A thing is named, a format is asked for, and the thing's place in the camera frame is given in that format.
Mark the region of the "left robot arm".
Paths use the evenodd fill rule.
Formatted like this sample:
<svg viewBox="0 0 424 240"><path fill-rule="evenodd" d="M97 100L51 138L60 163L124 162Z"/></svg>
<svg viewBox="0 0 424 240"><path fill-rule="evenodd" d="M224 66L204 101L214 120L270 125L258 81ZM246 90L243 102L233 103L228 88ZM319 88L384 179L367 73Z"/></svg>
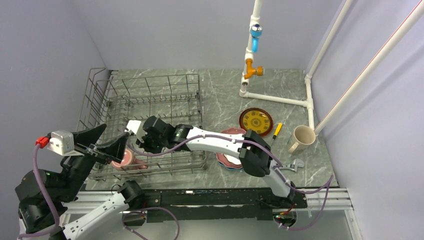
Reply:
<svg viewBox="0 0 424 240"><path fill-rule="evenodd" d="M115 139L98 144L106 124L78 132L57 130L38 138L29 171L15 188L19 200L18 239L48 236L51 240L78 240L89 233L106 217L125 210L137 210L144 203L140 186L126 181L101 206L69 226L60 226L60 216L66 204L77 200L86 178L96 163L121 162L131 133L125 131ZM40 169L38 151L48 149L60 156L61 172Z"/></svg>

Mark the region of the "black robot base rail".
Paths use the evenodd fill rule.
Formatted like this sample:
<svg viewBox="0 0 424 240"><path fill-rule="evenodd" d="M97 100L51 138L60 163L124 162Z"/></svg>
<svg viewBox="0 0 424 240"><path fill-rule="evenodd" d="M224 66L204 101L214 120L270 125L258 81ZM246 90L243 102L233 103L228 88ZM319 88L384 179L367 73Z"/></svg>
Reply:
<svg viewBox="0 0 424 240"><path fill-rule="evenodd" d="M129 210L143 210L148 223L183 220L254 219L271 221L283 212L311 209L307 195L295 192L289 199L263 188L143 189Z"/></svg>

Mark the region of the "pink polka dot plate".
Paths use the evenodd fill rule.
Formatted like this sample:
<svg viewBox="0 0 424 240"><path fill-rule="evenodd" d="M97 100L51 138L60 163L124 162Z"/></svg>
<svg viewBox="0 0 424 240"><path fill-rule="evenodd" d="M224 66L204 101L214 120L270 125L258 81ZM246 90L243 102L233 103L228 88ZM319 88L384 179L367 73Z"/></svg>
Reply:
<svg viewBox="0 0 424 240"><path fill-rule="evenodd" d="M228 135L238 135L238 134L245 134L246 130L242 128L231 127L231 128L222 130L221 133L228 134Z"/></svg>

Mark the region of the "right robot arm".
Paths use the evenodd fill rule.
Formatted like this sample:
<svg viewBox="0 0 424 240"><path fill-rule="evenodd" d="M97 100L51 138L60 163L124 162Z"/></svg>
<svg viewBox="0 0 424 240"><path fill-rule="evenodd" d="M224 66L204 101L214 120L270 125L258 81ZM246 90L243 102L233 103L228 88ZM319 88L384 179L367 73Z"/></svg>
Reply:
<svg viewBox="0 0 424 240"><path fill-rule="evenodd" d="M271 147L254 131L226 134L206 131L188 124L173 126L156 116L145 122L130 120L126 131L134 135L140 155L156 157L172 152L207 151L237 158L250 176L263 179L275 195L276 203L287 208L295 201L294 187L279 169L280 161Z"/></svg>

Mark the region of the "pink ghost pattern mug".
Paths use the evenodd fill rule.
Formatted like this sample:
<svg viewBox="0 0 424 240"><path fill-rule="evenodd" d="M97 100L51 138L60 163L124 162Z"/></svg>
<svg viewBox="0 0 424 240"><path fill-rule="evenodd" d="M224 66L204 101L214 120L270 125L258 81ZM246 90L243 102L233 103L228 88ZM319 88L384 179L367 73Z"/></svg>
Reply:
<svg viewBox="0 0 424 240"><path fill-rule="evenodd" d="M111 165L118 171L134 171L148 168L147 162L136 158L135 153L129 148L125 149L120 163L112 161Z"/></svg>

